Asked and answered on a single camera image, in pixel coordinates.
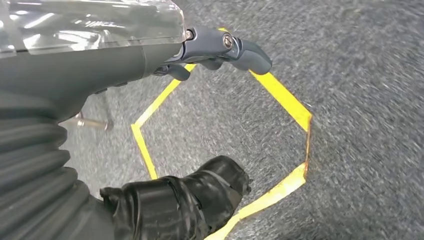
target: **gray carpet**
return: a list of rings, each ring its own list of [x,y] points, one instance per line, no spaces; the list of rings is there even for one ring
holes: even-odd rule
[[[259,43],[272,73],[314,115],[308,182],[240,222],[230,240],[424,239],[424,3],[421,0],[176,0],[189,24],[224,26]],[[147,180],[130,124],[171,81],[149,77],[90,97],[85,116],[115,129],[68,126],[93,194]],[[305,133],[246,72],[196,67],[142,127],[160,176],[216,155],[254,179],[243,205],[305,154]]]

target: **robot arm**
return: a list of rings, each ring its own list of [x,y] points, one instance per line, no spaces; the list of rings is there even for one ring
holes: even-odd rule
[[[84,13],[76,5],[86,2],[109,4],[70,1],[73,14]],[[20,10],[24,14],[41,3],[54,12],[42,15],[45,21],[47,15],[53,21],[64,12],[64,1],[20,0],[17,4],[25,5],[26,10]],[[59,146],[67,131],[58,123],[77,114],[89,95],[109,87],[150,75],[169,74],[186,80],[190,73],[180,65],[183,63],[217,70],[229,62],[240,70],[265,74],[272,62],[256,44],[228,32],[193,27],[183,42],[39,54],[28,47],[28,41],[20,42],[20,34],[33,31],[29,23],[16,31],[14,25],[19,22],[7,18],[3,4],[0,2],[0,239],[202,240],[227,223],[250,191],[249,177],[234,160],[216,157],[183,178],[165,176],[122,188],[106,187],[100,191],[100,201],[90,195],[74,169],[64,167],[70,154]],[[131,11],[128,14],[138,17]],[[36,27],[50,34],[52,28],[43,28],[39,19],[35,19],[40,23]],[[72,27],[79,30],[76,23],[79,20]]]

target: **floor marking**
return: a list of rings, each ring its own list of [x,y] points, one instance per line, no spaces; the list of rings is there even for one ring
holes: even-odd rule
[[[311,128],[309,127],[310,124],[311,118],[308,122],[309,131],[306,137],[305,162],[296,167],[288,176],[286,176],[281,182],[279,182],[267,193],[265,193],[249,205],[240,209],[238,213],[235,214],[224,227],[222,227],[215,233],[209,235],[205,240],[224,240],[240,220],[245,219],[255,213],[258,213],[278,203],[283,198],[287,197],[306,183],[306,176],[309,164],[309,149],[311,142]]]
[[[191,72],[195,68],[196,64],[187,64],[185,69]],[[149,119],[153,113],[159,108],[159,106],[165,101],[169,94],[181,83],[177,79],[173,79],[171,83],[159,94],[159,96],[148,106],[146,111],[138,118],[138,120],[131,124],[132,134],[134,135],[135,141],[137,142],[138,148],[140,149],[141,157],[144,160],[147,171],[151,179],[157,179],[158,174],[155,170],[152,158],[150,157],[149,150],[147,149],[145,139],[142,135],[142,125]]]
[[[185,65],[185,69],[187,69],[189,72],[191,72],[195,68],[196,64],[187,64]],[[148,106],[146,111],[143,112],[143,114],[137,119],[135,122],[136,126],[141,127],[147,119],[149,119],[152,114],[159,108],[159,106],[165,101],[165,99],[169,96],[169,94],[176,88],[178,85],[180,85],[181,81],[174,79],[171,81],[171,83],[163,90],[159,96],[153,101],[153,103]]]
[[[308,122],[312,114],[285,88],[271,73],[257,75],[250,72],[262,86],[281,104],[300,127],[308,132]]]
[[[219,30],[228,32],[225,28],[219,28]],[[192,71],[195,66],[195,64],[187,64],[185,68],[188,71]],[[300,127],[307,132],[305,161],[298,167],[296,167],[287,177],[285,177],[270,191],[259,197],[254,202],[240,209],[238,213],[234,215],[223,228],[221,228],[214,234],[208,236],[206,240],[224,240],[225,237],[231,232],[231,230],[240,220],[245,219],[248,216],[251,216],[259,211],[262,211],[263,209],[266,209],[278,203],[280,200],[287,197],[289,194],[291,194],[306,183],[309,166],[309,150],[311,138],[310,124],[312,114],[271,73],[267,73],[265,75],[257,75],[253,72],[250,73],[294,118],[294,120],[300,125]],[[176,79],[172,80],[172,82],[153,101],[153,103],[138,118],[138,120],[131,125],[134,138],[140,149],[141,155],[144,159],[145,165],[147,167],[151,179],[157,179],[158,175],[156,173],[155,166],[153,164],[145,140],[143,138],[141,126],[153,115],[153,113],[165,101],[169,94],[173,90],[175,90],[180,83],[181,82]]]
[[[141,156],[143,157],[144,163],[147,167],[148,174],[152,180],[158,178],[156,174],[155,165],[153,164],[152,158],[150,157],[149,151],[143,138],[142,131],[136,124],[131,124],[132,134],[134,134],[135,141],[137,142],[138,148],[140,149]]]

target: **metal bolt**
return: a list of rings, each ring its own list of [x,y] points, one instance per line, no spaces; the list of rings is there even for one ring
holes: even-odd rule
[[[190,30],[185,31],[185,39],[192,40],[194,37],[195,37],[195,35],[193,34],[192,31],[190,31]]]
[[[101,122],[91,119],[86,119],[83,116],[82,112],[79,112],[77,115],[75,115],[73,118],[69,119],[70,122],[75,122],[78,127],[95,127],[95,128],[101,128],[104,130],[110,130],[113,127],[113,124],[109,122]]]
[[[231,49],[233,47],[234,41],[230,34],[224,34],[222,41],[226,49]]]

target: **transparent plastic sheet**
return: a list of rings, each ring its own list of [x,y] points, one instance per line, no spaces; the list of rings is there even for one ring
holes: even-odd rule
[[[14,29],[0,27],[0,58],[25,49],[37,55],[186,40],[183,12],[171,0],[0,1]]]
[[[9,35],[0,20],[0,59],[16,56],[15,47],[9,41]]]

